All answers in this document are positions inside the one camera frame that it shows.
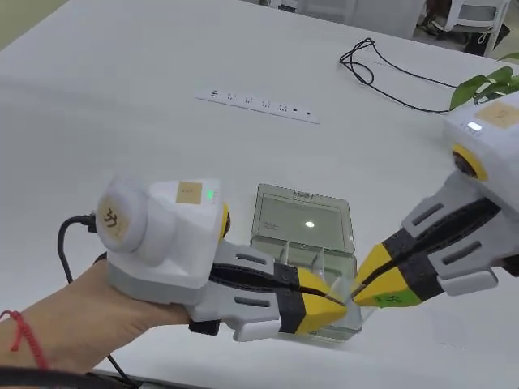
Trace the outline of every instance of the transparent container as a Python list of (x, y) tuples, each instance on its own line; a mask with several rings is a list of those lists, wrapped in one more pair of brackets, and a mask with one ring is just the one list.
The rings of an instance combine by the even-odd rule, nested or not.
[(357, 260), (350, 207), (345, 200), (260, 184), (251, 246), (281, 263), (310, 269), (335, 295), (344, 298), (347, 315), (312, 336), (345, 341), (361, 331), (372, 310), (361, 310), (350, 298), (358, 287), (354, 285)]

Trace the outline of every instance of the red string bracelet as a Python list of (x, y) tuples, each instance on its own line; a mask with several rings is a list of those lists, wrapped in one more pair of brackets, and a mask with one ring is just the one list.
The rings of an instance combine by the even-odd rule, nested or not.
[(49, 368), (49, 364), (47, 363), (47, 360), (45, 359), (43, 355), (43, 351), (41, 350), (40, 345), (38, 344), (38, 341), (36, 340), (34, 334), (32, 333), (32, 330), (30, 326), (24, 321), (24, 318), (22, 314), (16, 310), (4, 310), (0, 314), (0, 320), (5, 315), (9, 315), (13, 320), (16, 321), (16, 324), (18, 327), (16, 328), (16, 336), (15, 340), (13, 341), (13, 344), (11, 346), (11, 351), (16, 352), (19, 350), (19, 345), (22, 341), (22, 336), (27, 341), (29, 348), (31, 349), (32, 356), (34, 357), (34, 360), (36, 361), (36, 365), (43, 370), (46, 370)]

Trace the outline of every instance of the black power cord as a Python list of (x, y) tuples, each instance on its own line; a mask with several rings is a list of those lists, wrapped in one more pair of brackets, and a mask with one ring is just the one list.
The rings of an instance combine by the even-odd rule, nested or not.
[[(382, 59), (382, 61), (386, 62), (388, 65), (390, 65), (392, 68), (394, 69), (397, 69), (398, 71), (401, 71), (402, 73), (405, 73), (407, 75), (411, 75), (413, 77), (416, 77), (417, 79), (424, 79), (426, 81), (429, 81), (429, 82), (432, 82), (432, 83), (437, 83), (439, 85), (443, 85), (447, 88), (453, 88), (455, 89), (456, 87), (454, 85), (451, 85), (450, 83), (444, 83), (442, 81), (438, 81), (436, 79), (430, 79), (428, 77), (424, 77), (422, 75), (416, 75), (415, 73), (411, 73), (410, 71), (407, 71), (405, 69), (402, 69), (401, 67), (399, 66), (396, 66), (394, 64), (392, 64), (390, 61), (388, 61), (386, 58), (384, 58), (384, 56), (380, 53), (380, 51), (376, 48), (375, 46), (375, 41), (373, 41), (373, 39), (371, 38), (366, 38), (360, 42), (358, 42), (348, 53), (342, 55), (340, 58), (339, 58), (339, 63), (344, 66), (346, 69), (348, 69), (349, 71), (351, 71), (351, 73), (353, 73), (353, 75), (355, 76), (355, 78), (360, 82), (362, 83), (363, 85), (366, 85), (368, 86), (369, 88), (377, 91), (378, 93), (381, 93), (383, 94), (384, 96), (388, 97), (389, 99), (393, 100), (393, 101), (396, 101), (397, 103), (400, 103), (402, 105), (404, 105), (405, 107), (407, 108), (411, 108), (411, 109), (415, 109), (417, 111), (420, 111), (420, 112), (425, 112), (425, 113), (448, 113), (450, 112), (450, 109), (441, 109), (441, 110), (436, 110), (436, 109), (425, 109), (425, 108), (420, 108), (420, 107), (417, 107), (416, 105), (412, 105), (412, 104), (409, 104), (409, 103), (406, 103), (405, 101), (403, 100), (400, 100), (398, 98), (396, 98), (395, 96), (392, 96), (390, 95), (389, 93), (387, 92), (384, 92), (380, 89), (378, 89), (375, 85), (373, 85), (375, 83), (375, 74), (373, 73), (373, 71), (366, 65), (364, 65), (363, 63), (361, 62), (358, 62), (358, 61), (355, 61), (354, 60), (354, 55), (362, 50), (362, 49), (365, 49), (365, 48), (368, 48), (368, 47), (372, 47), (373, 50), (377, 53), (377, 55), (380, 57), (380, 59)], [(362, 77), (356, 67), (361, 67), (363, 68), (365, 71), (367, 71), (367, 73), (369, 74), (369, 78), (368, 79), (365, 79), (364, 77)]]
[[(84, 215), (84, 216), (73, 216), (67, 220), (65, 220), (58, 231), (58, 257), (59, 260), (62, 263), (63, 271), (65, 272), (66, 281), (70, 284), (72, 281), (74, 281), (74, 277), (72, 276), (71, 267), (68, 264), (68, 261), (65, 256), (65, 251), (63, 249), (65, 244), (65, 234), (68, 228), (73, 224), (81, 224), (88, 227), (88, 231), (90, 233), (96, 233), (96, 217), (95, 215)], [(109, 362), (112, 364), (114, 369), (119, 373), (122, 380), (129, 385), (130, 387), (137, 388), (139, 385), (137, 383), (134, 383), (130, 377), (127, 376), (127, 374), (124, 372), (123, 369), (121, 369), (121, 366), (114, 360), (114, 357), (111, 355), (106, 357)]]
[(0, 387), (70, 387), (78, 389), (124, 389), (114, 381), (54, 370), (0, 366)]

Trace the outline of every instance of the green plant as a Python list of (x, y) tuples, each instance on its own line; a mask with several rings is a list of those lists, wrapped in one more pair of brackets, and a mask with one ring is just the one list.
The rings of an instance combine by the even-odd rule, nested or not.
[[(498, 61), (504, 59), (519, 60), (519, 53), (507, 54)], [(459, 84), (451, 97), (449, 109), (455, 109), (470, 99), (479, 104), (516, 91), (519, 91), (519, 75), (514, 75), (510, 66), (503, 66), (489, 75), (476, 75)]]

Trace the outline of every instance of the power strip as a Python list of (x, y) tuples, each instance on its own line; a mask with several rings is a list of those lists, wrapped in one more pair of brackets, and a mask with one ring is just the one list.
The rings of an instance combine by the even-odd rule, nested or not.
[(309, 109), (304, 109), (287, 103), (276, 103), (268, 99), (260, 99), (251, 95), (212, 89), (197, 94), (196, 98), (225, 105), (232, 105), (233, 107), (250, 109), (252, 111), (270, 113), (271, 115), (282, 116), (283, 118), (319, 124), (319, 119)]

